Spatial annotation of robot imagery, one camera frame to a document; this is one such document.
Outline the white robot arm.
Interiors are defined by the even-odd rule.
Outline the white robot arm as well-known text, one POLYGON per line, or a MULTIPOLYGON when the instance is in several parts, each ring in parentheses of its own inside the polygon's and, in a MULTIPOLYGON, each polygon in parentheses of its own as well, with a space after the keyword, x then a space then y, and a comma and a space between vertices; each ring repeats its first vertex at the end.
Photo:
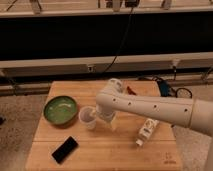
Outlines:
POLYGON ((123 93, 123 83, 110 79, 98 91, 97 112, 110 120, 114 111, 145 116, 213 137, 213 102, 199 99, 135 96, 123 93))

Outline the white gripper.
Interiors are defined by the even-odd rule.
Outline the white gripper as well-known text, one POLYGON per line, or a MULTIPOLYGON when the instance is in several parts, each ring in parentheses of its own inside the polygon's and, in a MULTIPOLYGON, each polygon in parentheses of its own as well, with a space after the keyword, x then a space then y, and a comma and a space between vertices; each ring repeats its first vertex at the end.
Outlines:
MULTIPOLYGON (((115 111, 110 111, 109 113, 105 113, 104 111, 98 111, 97 115, 100 119, 106 121, 106 122, 110 122, 110 130, 111 131, 115 131, 117 128, 117 121, 113 120, 114 116, 115 116, 115 111)), ((89 116, 91 118, 96 118, 96 113, 93 111, 92 113, 89 114, 89 116)))

